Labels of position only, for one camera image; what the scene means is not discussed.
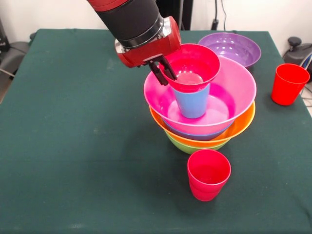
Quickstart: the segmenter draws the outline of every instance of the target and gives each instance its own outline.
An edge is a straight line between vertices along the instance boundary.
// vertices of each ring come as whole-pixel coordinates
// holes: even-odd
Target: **white wall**
[[[214,0],[194,0],[192,30],[210,29]],[[278,50],[289,36],[312,42],[312,0],[223,0],[228,30],[269,31]],[[218,29],[224,15],[218,0]],[[86,0],[0,0],[0,17],[10,42],[29,40],[39,28],[105,28]]]
[[[0,0],[0,18],[10,42],[39,28],[106,28],[87,0]]]
[[[269,31],[279,52],[288,49],[287,39],[297,36],[312,43],[312,0],[223,0],[226,29]],[[215,0],[194,0],[192,30],[211,28]],[[224,14],[218,0],[218,30],[223,30]]]

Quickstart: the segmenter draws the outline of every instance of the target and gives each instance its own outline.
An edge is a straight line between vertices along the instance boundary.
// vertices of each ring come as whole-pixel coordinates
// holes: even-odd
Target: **pink bowl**
[[[169,79],[160,70],[169,84],[176,90],[184,93],[199,91],[206,87],[220,71],[220,59],[211,49],[198,44],[182,44],[180,50],[166,56],[175,74],[193,73],[202,78],[202,82],[193,84],[181,84],[178,80]]]
[[[256,84],[251,73],[239,63],[220,57],[221,69],[210,84],[206,114],[185,118],[179,111],[170,85],[160,85],[153,73],[144,83],[147,103],[178,131],[206,135],[225,129],[252,104]]]

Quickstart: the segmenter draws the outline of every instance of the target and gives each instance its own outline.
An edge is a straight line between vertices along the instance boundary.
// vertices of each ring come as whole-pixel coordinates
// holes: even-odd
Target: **plastic bowl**
[[[199,43],[220,56],[239,62],[245,67],[254,65],[261,57],[261,49],[253,40],[235,33],[213,33]]]
[[[188,134],[188,133],[181,132],[181,131],[171,127],[168,123],[166,123],[166,121],[164,121],[164,123],[167,126],[168,130],[170,130],[172,133],[174,133],[180,137],[184,137],[184,138],[191,139],[191,140],[205,140],[205,141],[216,138],[217,136],[221,135],[225,130],[227,130],[230,127],[230,125],[229,125],[225,129],[222,129],[221,131],[216,132],[216,133],[211,133],[211,134],[207,134],[207,135],[195,135],[195,134]]]
[[[178,136],[167,129],[160,115],[158,115],[151,107],[150,107],[150,112],[155,122],[177,142],[188,145],[188,146],[192,146],[192,147],[205,148],[205,147],[215,147],[222,143],[226,143],[231,138],[236,137],[242,132],[244,132],[249,127],[249,125],[254,119],[255,103],[253,102],[251,107],[246,112],[244,112],[241,116],[239,116],[224,133],[222,133],[221,135],[219,135],[218,137],[210,141],[191,140],[191,139]]]
[[[169,84],[176,90],[184,93],[197,92],[207,86],[220,71],[220,59],[211,49],[198,44],[182,44],[180,50],[166,56],[175,74],[182,73],[197,74],[202,82],[193,84],[181,84],[179,80],[169,79],[163,73],[163,66],[160,70]]]
[[[185,145],[182,144],[180,142],[178,142],[177,140],[175,140],[172,136],[170,136],[168,133],[166,133],[167,137],[169,138],[169,140],[172,142],[173,145],[175,145],[179,150],[191,155],[192,153],[196,152],[197,150],[203,150],[203,149],[210,149],[210,150],[218,150],[220,149],[222,146],[224,146],[226,143],[229,142],[229,140],[227,140],[225,143],[221,143],[219,145],[216,145],[214,147],[205,147],[205,148],[198,148],[198,147],[192,147],[189,145]]]
[[[221,58],[221,69],[210,83],[207,112],[200,118],[184,117],[178,109],[170,85],[160,85],[153,73],[144,83],[147,103],[178,131],[207,135],[219,132],[244,113],[254,101],[256,83],[252,74],[239,63]]]

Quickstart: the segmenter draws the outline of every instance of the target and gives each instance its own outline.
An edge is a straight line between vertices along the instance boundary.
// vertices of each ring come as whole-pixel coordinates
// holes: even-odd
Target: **purple bowl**
[[[245,67],[254,65],[261,57],[261,49],[253,40],[235,33],[213,33],[199,43],[217,55],[232,59]]]

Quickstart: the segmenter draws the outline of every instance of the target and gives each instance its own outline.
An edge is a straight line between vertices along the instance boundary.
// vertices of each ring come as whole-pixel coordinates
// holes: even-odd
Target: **blue bowl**
[[[180,137],[187,138],[187,139],[203,140],[203,141],[212,140],[212,139],[216,138],[217,136],[221,135],[225,130],[227,130],[230,127],[230,125],[233,123],[233,121],[232,121],[226,128],[222,129],[221,131],[215,132],[215,133],[211,133],[211,134],[207,134],[207,135],[195,135],[195,134],[189,134],[189,133],[181,132],[181,131],[171,127],[164,119],[162,119],[162,120],[164,121],[168,130],[170,130],[172,133],[174,133]]]

